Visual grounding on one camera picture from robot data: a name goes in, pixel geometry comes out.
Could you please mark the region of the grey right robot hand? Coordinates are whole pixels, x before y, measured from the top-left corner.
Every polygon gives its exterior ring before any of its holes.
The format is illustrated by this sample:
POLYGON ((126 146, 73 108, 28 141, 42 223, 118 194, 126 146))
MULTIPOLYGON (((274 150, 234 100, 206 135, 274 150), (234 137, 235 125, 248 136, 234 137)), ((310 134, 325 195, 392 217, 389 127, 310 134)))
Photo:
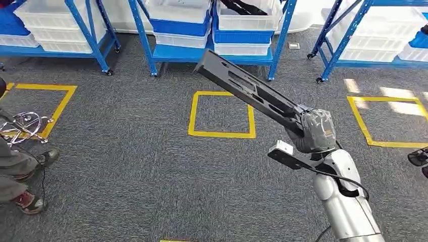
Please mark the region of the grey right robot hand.
POLYGON ((285 130, 298 151, 322 153, 335 149, 336 132, 329 111, 310 108, 296 118, 287 122, 285 130))

